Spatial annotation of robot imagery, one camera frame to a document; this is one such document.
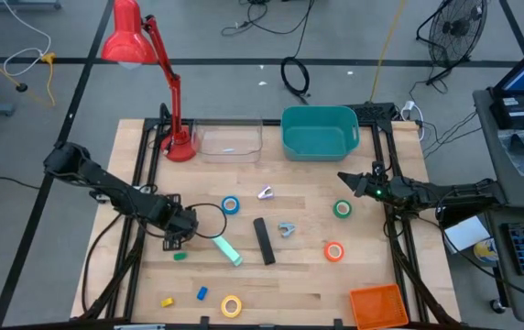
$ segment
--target white paper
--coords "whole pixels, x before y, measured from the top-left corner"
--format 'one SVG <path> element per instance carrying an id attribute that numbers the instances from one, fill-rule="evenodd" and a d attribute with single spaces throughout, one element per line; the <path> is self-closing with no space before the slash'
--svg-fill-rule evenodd
<path id="1" fill-rule="evenodd" d="M 477 242 L 490 238 L 490 234 L 488 234 L 488 231 L 484 228 L 477 216 L 472 216 L 457 225 L 445 229 L 445 235 L 460 251 L 471 247 Z M 457 251 L 447 242 L 446 238 L 444 237 L 443 239 L 445 240 L 445 246 L 449 248 L 452 254 L 456 253 Z"/>

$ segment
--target tape roll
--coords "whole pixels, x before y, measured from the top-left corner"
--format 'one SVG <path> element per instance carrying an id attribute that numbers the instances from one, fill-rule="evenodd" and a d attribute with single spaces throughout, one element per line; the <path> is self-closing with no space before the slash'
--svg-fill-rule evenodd
<path id="1" fill-rule="evenodd" d="M 235 302 L 235 311 L 229 312 L 227 311 L 227 304 L 229 302 Z M 234 295 L 229 295 L 224 298 L 222 301 L 222 313 L 225 317 L 234 318 L 238 316 L 242 312 L 242 302 Z"/>
<path id="2" fill-rule="evenodd" d="M 325 248 L 323 250 L 325 253 L 325 257 L 331 261 L 331 262 L 337 262 L 344 258 L 344 246 L 342 246 L 340 243 L 337 242 L 330 242 L 325 245 Z"/>
<path id="3" fill-rule="evenodd" d="M 227 196 L 222 200 L 222 210 L 226 215 L 235 215 L 240 210 L 240 202 L 237 197 Z"/>
<path id="4" fill-rule="evenodd" d="M 333 206 L 333 214 L 340 219 L 345 219 L 352 213 L 352 205 L 345 201 L 339 200 Z"/>

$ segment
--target floor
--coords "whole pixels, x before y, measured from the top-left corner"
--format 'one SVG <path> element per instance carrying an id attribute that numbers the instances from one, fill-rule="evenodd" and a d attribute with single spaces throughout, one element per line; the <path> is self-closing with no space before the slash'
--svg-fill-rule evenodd
<path id="1" fill-rule="evenodd" d="M 440 131 L 474 110 L 474 90 L 496 84 L 513 61 L 523 57 L 503 5 L 509 5 L 514 13 L 524 49 L 524 0 L 488 2 L 486 28 L 472 53 L 473 62 L 453 70 L 445 79 L 448 93 L 439 94 L 422 85 L 414 92 L 425 120 Z M 106 39 L 113 30 L 112 18 L 102 22 L 108 0 L 62 3 L 60 11 L 18 11 L 29 24 L 52 36 L 51 49 L 60 58 L 52 83 L 56 107 L 48 109 L 28 95 L 16 93 L 13 84 L 0 74 L 0 102 L 16 106 L 13 116 L 0 116 L 0 175 L 35 185 L 42 182 L 42 160 L 51 151 L 65 118 L 72 122 L 69 140 L 87 147 L 95 161 L 106 165 L 119 119 L 156 116 L 158 105 L 169 103 L 169 90 L 156 67 L 127 71 L 93 58 L 99 56 L 96 47 L 92 47 L 93 39 Z M 182 76 L 186 117 L 279 118 L 283 108 L 298 103 L 284 88 L 277 63 L 294 53 L 299 33 L 276 36 L 252 28 L 236 37 L 220 36 L 222 28 L 245 19 L 246 7 L 237 1 L 138 3 L 143 14 L 154 14 L 159 19 L 175 70 Z M 429 74 L 427 48 L 414 37 L 416 28 L 438 4 L 439 1 L 431 0 L 407 3 L 386 56 L 387 60 L 396 61 L 382 68 L 375 102 L 402 106 L 409 99 L 412 84 Z M 302 0 L 272 1 L 261 24 L 287 30 L 300 19 L 306 5 Z M 324 59 L 308 66 L 310 103 L 340 105 L 363 103 L 369 98 L 375 63 L 397 6 L 398 1 L 393 0 L 317 0 L 299 55 L 303 59 Z M 105 23 L 103 35 L 95 36 L 98 27 Z M 7 11 L 0 10 L 0 63 L 25 47 L 43 48 L 45 41 L 20 26 Z M 35 55 L 27 53 L 24 57 Z M 9 70 L 15 72 L 24 67 L 14 64 Z M 18 80 L 47 100 L 48 74 L 48 66 L 38 64 Z M 463 130 L 477 127 L 476 118 Z M 422 142 L 424 148 L 432 143 L 430 133 Z M 440 148 L 426 159 L 426 165 L 431 181 L 439 184 L 494 177 L 481 132 Z M 0 181 L 0 293 L 36 199 L 35 191 Z M 59 182 L 52 184 L 3 325 L 68 319 L 94 213 L 95 203 L 85 191 Z M 465 322 L 493 328 L 524 328 L 511 311 L 498 315 L 488 308 L 487 302 L 497 297 L 491 279 L 459 257 L 450 256 L 449 260 Z"/>

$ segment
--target lamp arm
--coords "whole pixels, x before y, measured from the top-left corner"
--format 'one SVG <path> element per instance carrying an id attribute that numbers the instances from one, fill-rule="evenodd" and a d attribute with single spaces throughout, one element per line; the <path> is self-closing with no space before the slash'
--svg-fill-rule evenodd
<path id="1" fill-rule="evenodd" d="M 171 130 L 173 136 L 180 132 L 180 76 L 172 70 L 170 65 L 169 55 L 164 48 L 164 42 L 160 36 L 156 19 L 152 16 L 146 16 L 142 28 L 149 34 L 152 45 L 158 56 L 158 64 L 164 71 L 164 75 L 169 83 L 170 91 L 172 92 L 172 118 Z"/>

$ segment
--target clear plastic container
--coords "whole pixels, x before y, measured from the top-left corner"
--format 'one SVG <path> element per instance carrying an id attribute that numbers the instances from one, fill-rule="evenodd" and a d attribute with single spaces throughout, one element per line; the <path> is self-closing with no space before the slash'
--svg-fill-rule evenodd
<path id="1" fill-rule="evenodd" d="M 256 162 L 262 150 L 262 119 L 195 119 L 192 145 L 206 162 Z"/>

